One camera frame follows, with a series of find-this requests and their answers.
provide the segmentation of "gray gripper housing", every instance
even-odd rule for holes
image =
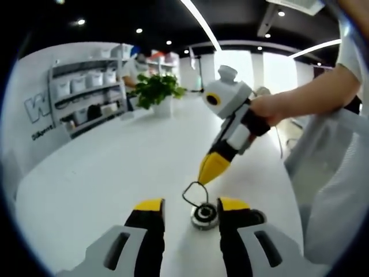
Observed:
[[[87,247],[85,260],[57,277],[134,277],[146,229],[114,226]]]
[[[253,277],[320,277],[329,267],[313,264],[300,253],[299,245],[271,224],[239,228]]]

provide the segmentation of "white bucket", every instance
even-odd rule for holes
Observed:
[[[57,99],[70,95],[70,81],[55,82],[55,92]]]
[[[132,108],[133,108],[134,111],[136,111],[140,108],[140,107],[137,107],[138,96],[130,98],[129,101],[131,102],[131,105],[132,105]]]
[[[88,88],[99,87],[103,85],[103,73],[91,71],[86,76],[86,85]]]
[[[78,93],[86,89],[86,76],[75,77],[70,81],[72,93]]]
[[[172,97],[167,96],[159,105],[152,106],[154,115],[157,117],[171,117],[172,116]]]

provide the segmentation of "linear ceiling light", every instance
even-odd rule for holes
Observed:
[[[310,52],[313,52],[317,49],[321,49],[321,48],[324,48],[324,47],[328,47],[328,46],[332,46],[332,45],[336,45],[336,44],[340,44],[342,42],[341,39],[335,39],[335,40],[331,40],[330,42],[324,42],[322,44],[319,44],[319,45],[315,45],[313,47],[310,47],[308,49],[305,49],[305,50],[302,50],[300,52],[297,52],[291,56],[289,56],[290,58],[294,59],[294,58],[297,58],[299,56],[302,56],[302,55],[305,55],[307,53],[310,53]]]
[[[205,33],[209,37],[210,41],[213,43],[216,51],[221,51],[221,47],[219,45],[219,42],[215,38],[212,30],[210,29],[208,23],[205,21],[201,13],[198,11],[198,9],[195,7],[195,5],[192,3],[191,0],[180,0],[186,8],[192,13],[192,15],[195,17],[195,19],[199,22],[202,29],[204,29]]]

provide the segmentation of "storage box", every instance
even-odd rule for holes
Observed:
[[[104,72],[104,84],[114,84],[116,83],[116,71],[108,70]]]
[[[86,76],[86,85],[88,88],[99,87],[103,85],[103,73],[91,71]]]
[[[111,108],[112,111],[117,111],[118,110],[118,105],[116,103],[109,104],[109,107]]]
[[[56,81],[55,97],[59,99],[67,95],[70,95],[70,81],[69,80]]]
[[[73,113],[74,121],[77,125],[87,122],[87,108],[83,108]]]
[[[96,49],[93,53],[95,58],[110,58],[111,50],[110,49]]]
[[[70,81],[72,93],[84,91],[86,89],[86,76],[75,77]]]
[[[122,57],[123,60],[127,60],[131,57],[132,45],[122,43],[111,50],[111,56],[114,58]]]
[[[105,105],[101,107],[101,113],[103,114],[103,116],[109,116],[113,113],[113,110],[110,105]]]

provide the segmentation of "white countertop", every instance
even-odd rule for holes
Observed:
[[[52,271],[72,269],[86,248],[113,225],[123,225],[142,200],[165,198],[165,252],[161,276],[225,277],[219,232],[198,231],[181,194],[220,130],[202,100],[174,103],[174,116],[114,119],[77,137],[35,167],[18,189],[16,215],[26,239]],[[228,171],[206,186],[210,200],[239,198],[264,212],[303,249],[295,195],[267,134],[254,141]],[[204,199],[194,187],[189,194]]]

